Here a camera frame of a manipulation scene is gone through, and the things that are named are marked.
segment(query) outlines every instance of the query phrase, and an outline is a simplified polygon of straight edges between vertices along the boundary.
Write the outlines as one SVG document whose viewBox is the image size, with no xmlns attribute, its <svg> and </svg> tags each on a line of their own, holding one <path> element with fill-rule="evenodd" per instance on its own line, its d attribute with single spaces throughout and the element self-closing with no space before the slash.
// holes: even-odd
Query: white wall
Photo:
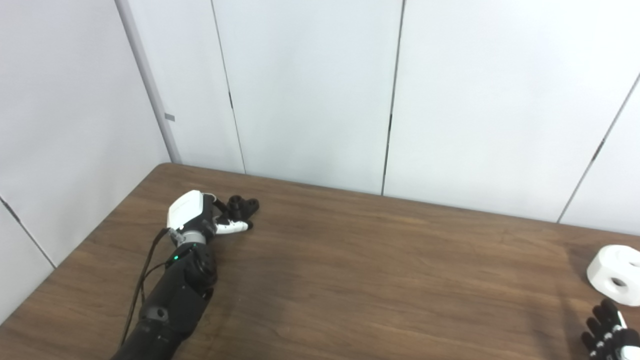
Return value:
<svg viewBox="0 0 640 360">
<path fill-rule="evenodd" d="M 0 49 L 0 194 L 58 265 L 166 147 L 112 0 L 2 1 Z"/>
<path fill-rule="evenodd" d="M 380 193 L 398 0 L 214 0 L 246 172 Z"/>
<path fill-rule="evenodd" d="M 117 0 L 177 162 L 244 172 L 210 0 Z"/>
<path fill-rule="evenodd" d="M 640 235 L 640 86 L 629 97 L 561 222 Z"/>
<path fill-rule="evenodd" d="M 29 236 L 0 203 L 0 323 L 53 271 Z"/>
<path fill-rule="evenodd" d="M 408 0 L 384 194 L 556 221 L 640 71 L 639 13 Z"/>
</svg>

